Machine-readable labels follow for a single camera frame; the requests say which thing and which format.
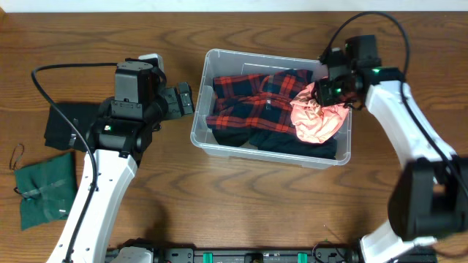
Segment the clear plastic storage bin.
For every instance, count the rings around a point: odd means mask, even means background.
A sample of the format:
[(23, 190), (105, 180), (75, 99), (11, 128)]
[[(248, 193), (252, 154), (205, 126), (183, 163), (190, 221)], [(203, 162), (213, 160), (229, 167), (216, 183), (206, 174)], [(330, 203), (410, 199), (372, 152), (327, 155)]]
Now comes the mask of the clear plastic storage bin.
[(258, 150), (245, 143), (241, 147), (219, 145), (205, 118), (214, 111), (215, 93), (213, 78), (231, 75), (262, 74), (272, 75), (287, 69), (308, 69), (314, 72), (313, 78), (327, 75), (327, 69), (317, 60), (245, 53), (234, 50), (212, 49), (206, 53), (200, 90), (194, 113), (190, 139), (193, 145), (202, 148), (208, 155), (238, 157), (294, 164), (313, 169), (327, 169), (345, 165), (351, 158), (352, 115), (348, 114), (341, 128), (334, 134), (337, 152), (334, 159), (275, 153)]

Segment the dark navy garment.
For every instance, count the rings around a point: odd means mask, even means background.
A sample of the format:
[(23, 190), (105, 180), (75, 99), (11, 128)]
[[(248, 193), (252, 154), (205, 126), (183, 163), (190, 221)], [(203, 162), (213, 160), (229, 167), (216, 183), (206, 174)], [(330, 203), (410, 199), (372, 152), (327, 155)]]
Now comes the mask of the dark navy garment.
[(213, 129), (212, 134), (220, 145), (241, 147), (249, 143), (258, 150), (324, 159), (335, 159), (338, 148), (334, 138), (310, 143), (299, 140), (294, 134), (264, 129)]

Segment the green garment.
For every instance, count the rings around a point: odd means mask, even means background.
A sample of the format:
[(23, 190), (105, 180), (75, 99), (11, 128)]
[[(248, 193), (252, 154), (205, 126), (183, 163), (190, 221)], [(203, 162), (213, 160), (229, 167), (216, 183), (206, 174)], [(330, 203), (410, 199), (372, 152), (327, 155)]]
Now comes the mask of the green garment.
[(20, 202), (20, 228), (66, 220), (78, 192), (72, 153), (14, 171)]

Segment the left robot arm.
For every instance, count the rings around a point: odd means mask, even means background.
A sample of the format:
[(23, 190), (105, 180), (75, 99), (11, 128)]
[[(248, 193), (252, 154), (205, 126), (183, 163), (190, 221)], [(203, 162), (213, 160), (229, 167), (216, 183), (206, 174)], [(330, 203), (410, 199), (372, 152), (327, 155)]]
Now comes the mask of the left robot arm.
[(163, 121), (194, 112), (187, 83), (167, 87), (157, 54), (116, 64), (115, 95), (99, 106), (82, 139), (81, 183), (49, 262), (103, 262), (121, 200)]

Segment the red plaid flannel shirt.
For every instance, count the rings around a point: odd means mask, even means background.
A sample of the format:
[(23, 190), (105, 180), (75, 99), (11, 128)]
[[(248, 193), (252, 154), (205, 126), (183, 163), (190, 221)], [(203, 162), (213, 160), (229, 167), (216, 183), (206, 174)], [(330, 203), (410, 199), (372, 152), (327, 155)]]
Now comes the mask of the red plaid flannel shirt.
[(290, 102), (312, 82), (313, 72), (288, 69), (272, 75), (215, 77), (210, 129), (264, 129), (294, 134)]

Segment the pink shirt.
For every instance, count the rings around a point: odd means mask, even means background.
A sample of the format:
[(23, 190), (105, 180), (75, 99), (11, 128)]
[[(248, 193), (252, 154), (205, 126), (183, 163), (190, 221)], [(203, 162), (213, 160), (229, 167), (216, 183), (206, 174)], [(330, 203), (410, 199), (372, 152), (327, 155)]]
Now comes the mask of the pink shirt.
[(322, 107), (314, 98), (315, 84), (307, 85), (290, 102), (290, 119), (299, 140), (324, 143), (332, 138), (346, 121), (350, 112), (344, 104)]

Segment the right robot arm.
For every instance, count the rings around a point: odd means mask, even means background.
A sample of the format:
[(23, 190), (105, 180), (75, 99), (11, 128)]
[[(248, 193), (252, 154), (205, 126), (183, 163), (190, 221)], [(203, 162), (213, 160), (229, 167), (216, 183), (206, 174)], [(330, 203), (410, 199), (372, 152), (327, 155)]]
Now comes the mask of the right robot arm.
[(467, 230), (467, 158), (431, 127), (396, 67), (327, 64), (322, 106), (359, 101), (380, 123), (402, 167), (388, 219), (361, 238), (363, 262), (390, 262), (418, 246)]

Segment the black garment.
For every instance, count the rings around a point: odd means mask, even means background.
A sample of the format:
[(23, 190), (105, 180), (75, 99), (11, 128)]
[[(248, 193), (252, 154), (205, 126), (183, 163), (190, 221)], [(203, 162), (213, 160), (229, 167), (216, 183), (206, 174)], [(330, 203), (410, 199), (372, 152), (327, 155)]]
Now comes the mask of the black garment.
[[(74, 123), (83, 136), (96, 120), (99, 105), (89, 103), (59, 103), (65, 116)], [(79, 150), (86, 152), (85, 145), (69, 124), (54, 110), (50, 108), (48, 122), (45, 129), (45, 146), (58, 150)]]

